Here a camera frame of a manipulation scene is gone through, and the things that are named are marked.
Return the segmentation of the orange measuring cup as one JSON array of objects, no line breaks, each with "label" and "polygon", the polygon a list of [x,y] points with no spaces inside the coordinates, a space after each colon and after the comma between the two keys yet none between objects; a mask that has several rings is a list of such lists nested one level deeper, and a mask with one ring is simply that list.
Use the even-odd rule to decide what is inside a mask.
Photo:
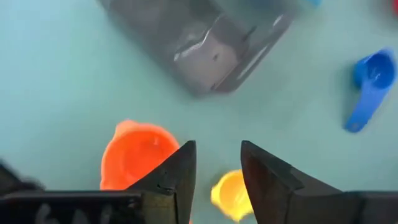
[{"label": "orange measuring cup", "polygon": [[144,178],[180,148],[161,126],[124,120],[101,160],[101,190],[124,190]]}]

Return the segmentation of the grey plastic basket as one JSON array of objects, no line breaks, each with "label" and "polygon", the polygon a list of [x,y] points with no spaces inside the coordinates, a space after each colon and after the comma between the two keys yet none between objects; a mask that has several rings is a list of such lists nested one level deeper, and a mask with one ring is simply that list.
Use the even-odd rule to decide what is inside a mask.
[{"label": "grey plastic basket", "polygon": [[300,0],[97,0],[193,94],[235,91],[298,14]]}]

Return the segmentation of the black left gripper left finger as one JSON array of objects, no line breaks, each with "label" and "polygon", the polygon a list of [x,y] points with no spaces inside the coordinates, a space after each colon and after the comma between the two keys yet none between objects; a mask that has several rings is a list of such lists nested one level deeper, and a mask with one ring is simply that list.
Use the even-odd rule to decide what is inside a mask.
[{"label": "black left gripper left finger", "polygon": [[0,224],[190,224],[195,141],[125,190],[49,191],[0,162]]}]

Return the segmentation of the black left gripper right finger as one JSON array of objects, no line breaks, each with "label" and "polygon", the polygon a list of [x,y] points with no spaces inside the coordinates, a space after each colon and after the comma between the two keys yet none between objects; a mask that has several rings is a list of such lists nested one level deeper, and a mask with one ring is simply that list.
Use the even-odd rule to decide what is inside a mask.
[{"label": "black left gripper right finger", "polygon": [[398,191],[342,191],[250,141],[244,183],[258,224],[398,224]]}]

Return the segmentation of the yellow measuring cup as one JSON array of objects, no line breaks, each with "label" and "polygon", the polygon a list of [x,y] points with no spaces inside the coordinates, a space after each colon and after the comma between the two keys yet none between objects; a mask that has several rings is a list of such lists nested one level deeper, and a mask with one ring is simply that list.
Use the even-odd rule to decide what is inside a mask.
[{"label": "yellow measuring cup", "polygon": [[241,169],[223,175],[212,187],[210,198],[214,206],[236,223],[254,212]]}]

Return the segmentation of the blue measuring cup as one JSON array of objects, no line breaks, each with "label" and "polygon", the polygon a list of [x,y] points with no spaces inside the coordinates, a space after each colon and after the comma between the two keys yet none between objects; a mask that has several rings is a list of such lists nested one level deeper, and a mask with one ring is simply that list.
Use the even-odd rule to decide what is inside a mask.
[{"label": "blue measuring cup", "polygon": [[345,130],[360,132],[382,104],[397,76],[393,50],[381,49],[357,61],[353,78],[360,89],[359,100],[345,122]]}]

